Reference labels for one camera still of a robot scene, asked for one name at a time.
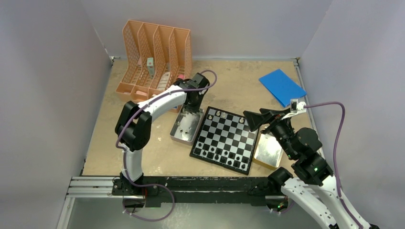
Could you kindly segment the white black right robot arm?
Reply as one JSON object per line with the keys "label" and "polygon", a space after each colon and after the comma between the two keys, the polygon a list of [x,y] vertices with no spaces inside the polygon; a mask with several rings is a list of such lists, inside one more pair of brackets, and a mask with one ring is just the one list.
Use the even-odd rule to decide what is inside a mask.
{"label": "white black right robot arm", "polygon": [[349,202],[327,161],[318,153],[322,147],[317,132],[311,128],[294,131],[291,117],[307,111],[306,105],[286,110],[261,108],[259,113],[244,111],[250,130],[268,127],[290,160],[293,177],[280,167],[268,176],[268,188],[274,194],[283,193],[301,206],[323,229],[376,229]]}

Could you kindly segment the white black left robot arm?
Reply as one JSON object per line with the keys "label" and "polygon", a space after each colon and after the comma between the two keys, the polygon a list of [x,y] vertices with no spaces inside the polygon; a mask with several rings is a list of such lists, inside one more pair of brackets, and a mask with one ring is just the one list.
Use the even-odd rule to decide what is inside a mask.
{"label": "white black left robot arm", "polygon": [[126,179],[124,189],[130,195],[137,195],[144,187],[142,150],[150,140],[152,123],[174,107],[198,112],[204,95],[212,86],[202,73],[196,73],[191,79],[178,78],[167,90],[146,101],[124,104],[115,127],[115,146],[123,152],[121,174]]}

